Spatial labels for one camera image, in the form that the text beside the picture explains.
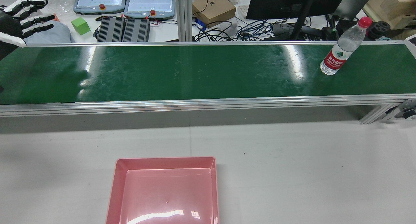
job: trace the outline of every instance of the keyboard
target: keyboard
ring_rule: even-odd
[[[247,19],[248,5],[238,6],[238,9],[240,10],[241,15]]]

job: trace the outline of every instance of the red bottle label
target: red bottle label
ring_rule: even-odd
[[[330,53],[324,59],[324,64],[333,70],[338,70],[342,67],[345,61],[346,59],[345,60],[337,59],[337,57],[334,56],[332,51],[330,51]]]
[[[333,69],[338,70],[342,67],[345,61],[351,56],[353,52],[347,52],[341,49],[336,43],[327,57],[324,59],[324,64]]]

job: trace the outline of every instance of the robotic hand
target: robotic hand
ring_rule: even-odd
[[[55,18],[53,14],[29,17],[47,4],[48,0],[17,0],[10,6],[0,6],[0,60],[16,48],[25,47],[24,38],[53,28],[53,24],[44,25]]]

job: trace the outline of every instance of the green cube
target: green cube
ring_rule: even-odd
[[[89,29],[88,23],[86,23],[86,21],[81,17],[71,21],[71,23],[72,26],[74,26],[74,29],[80,35],[84,35],[85,33],[91,31],[91,29]]]

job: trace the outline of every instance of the red bottle cap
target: red bottle cap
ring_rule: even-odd
[[[360,20],[358,20],[358,26],[362,28],[368,28],[373,23],[373,21],[370,19],[370,17],[362,17]]]

